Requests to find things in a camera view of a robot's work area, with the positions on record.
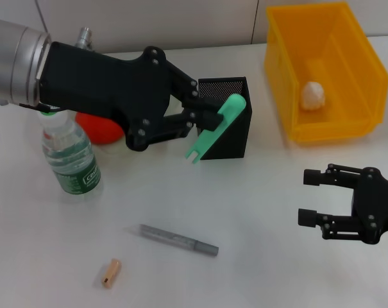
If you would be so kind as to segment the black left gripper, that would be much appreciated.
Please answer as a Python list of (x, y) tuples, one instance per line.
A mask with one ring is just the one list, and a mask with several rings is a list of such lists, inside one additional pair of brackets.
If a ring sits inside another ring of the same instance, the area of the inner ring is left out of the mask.
[[(180, 114), (164, 116), (170, 97)], [(202, 98), (197, 81), (153, 46), (134, 60), (120, 60), (53, 42), (40, 77), (40, 102), (117, 123), (133, 151), (185, 138), (193, 126), (213, 132), (220, 101)]]

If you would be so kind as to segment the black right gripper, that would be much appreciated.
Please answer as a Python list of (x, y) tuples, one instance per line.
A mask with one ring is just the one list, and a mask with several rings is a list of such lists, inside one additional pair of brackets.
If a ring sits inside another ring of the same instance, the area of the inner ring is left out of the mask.
[(379, 243), (381, 236), (388, 232), (388, 180), (379, 169), (328, 164), (324, 173), (305, 169), (303, 184), (354, 188), (352, 213), (357, 218), (299, 209), (299, 226), (319, 226), (325, 240), (361, 240), (366, 244)]

